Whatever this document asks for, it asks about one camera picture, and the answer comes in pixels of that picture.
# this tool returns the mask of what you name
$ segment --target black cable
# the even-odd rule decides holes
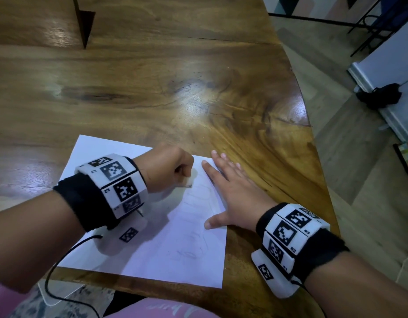
[[[59,263],[62,262],[63,259],[64,259],[71,251],[73,251],[74,249],[76,249],[78,246],[84,244],[86,241],[89,241],[89,240],[92,240],[92,239],[102,239],[102,235],[92,235],[91,237],[86,238],[85,240],[80,241],[78,244],[76,244],[74,247],[72,247],[56,264],[54,264],[54,265],[52,266],[51,270],[49,270],[49,273],[48,273],[48,275],[47,275],[47,277],[46,277],[46,279],[45,279],[45,292],[48,294],[48,296],[50,296],[51,298],[57,299],[57,300],[67,301],[67,302],[73,302],[74,304],[79,304],[79,305],[88,306],[88,307],[90,307],[90,308],[95,312],[95,314],[97,315],[98,318],[101,318],[101,317],[99,316],[99,314],[98,314],[98,311],[96,311],[96,309],[95,309],[93,306],[91,306],[90,304],[87,304],[87,303],[82,302],[82,301],[71,300],[71,299],[65,299],[65,298],[59,297],[59,296],[57,296],[57,295],[53,295],[53,294],[49,291],[49,289],[48,289],[49,278],[51,277],[51,274],[54,272],[55,268],[59,265]]]
[[[309,295],[311,295],[311,293],[307,290],[307,288],[302,283],[299,283],[298,281],[295,281],[295,280],[291,280],[291,284],[296,284],[297,286],[300,286],[301,288],[306,290]],[[328,318],[328,316],[326,316],[326,312],[323,310],[323,308],[320,305],[319,305],[319,308],[320,308],[320,310],[322,310],[323,315],[325,316],[325,318]]]

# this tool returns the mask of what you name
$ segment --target fingernail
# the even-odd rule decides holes
[[[204,228],[206,229],[206,230],[210,230],[211,229],[211,224],[210,224],[210,222],[207,220],[207,221],[205,221],[205,223],[204,223]]]

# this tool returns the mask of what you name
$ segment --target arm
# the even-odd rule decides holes
[[[208,163],[203,162],[203,168],[228,208],[208,219],[205,227],[233,224],[255,231],[259,219],[277,203],[225,154],[213,151],[212,158],[225,177]],[[302,282],[328,317],[408,317],[408,291],[350,252],[316,267]]]
[[[193,157],[160,145],[134,159],[148,192],[191,176]],[[28,292],[83,235],[79,219],[55,191],[0,212],[0,283]]]

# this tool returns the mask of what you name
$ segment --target black wristband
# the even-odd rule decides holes
[[[344,251],[350,251],[344,240],[326,229],[320,229],[307,240],[295,258],[292,273],[304,283],[314,269],[330,262]]]
[[[270,220],[273,218],[276,212],[278,212],[281,208],[283,208],[287,204],[288,203],[285,202],[279,203],[278,205],[272,207],[270,210],[266,211],[266,213],[261,216],[256,225],[256,232],[260,238],[263,239],[266,226],[269,224]]]
[[[86,232],[104,225],[113,228],[120,222],[88,175],[77,173],[59,181],[53,189],[70,205]]]

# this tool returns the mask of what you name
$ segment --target qr code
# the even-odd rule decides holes
[[[297,234],[297,230],[291,227],[285,221],[281,221],[276,229],[273,231],[273,236],[277,237],[286,246],[289,245],[292,238]]]
[[[138,193],[138,190],[130,177],[114,184],[113,188],[119,197],[120,202],[126,201],[128,198],[133,197]]]
[[[272,274],[270,273],[269,269],[267,266],[263,263],[262,265],[258,266],[258,269],[260,270],[261,274],[266,280],[273,279]]]
[[[269,241],[268,251],[276,259],[277,262],[282,262],[284,251],[280,247],[278,247],[271,239]]]
[[[92,162],[89,162],[88,164],[90,165],[90,166],[94,166],[94,167],[96,167],[96,166],[100,166],[100,165],[102,165],[102,164],[105,164],[106,162],[109,162],[109,161],[112,161],[112,159],[111,158],[109,158],[109,157],[101,157],[100,159],[96,159],[96,160],[94,160],[94,161],[92,161]]]
[[[285,218],[291,223],[295,224],[300,229],[311,221],[309,217],[302,214],[299,210],[293,210]]]
[[[141,198],[139,197],[139,194],[137,194],[130,200],[127,200],[126,202],[123,203],[123,210],[125,213],[128,213],[137,208],[139,205],[141,205]]]
[[[100,167],[100,170],[102,171],[102,173],[104,173],[109,181],[115,180],[120,175],[126,174],[126,170],[123,168],[123,166],[120,165],[118,161],[115,161],[106,166],[102,166]]]
[[[302,210],[305,214],[312,217],[313,219],[320,219],[316,214],[314,214],[313,212],[310,212],[306,208],[300,208],[300,210]]]
[[[123,242],[129,242],[132,240],[135,235],[138,234],[138,230],[135,230],[134,228],[129,228],[125,233],[122,234],[121,237],[119,237],[119,240],[122,240]]]

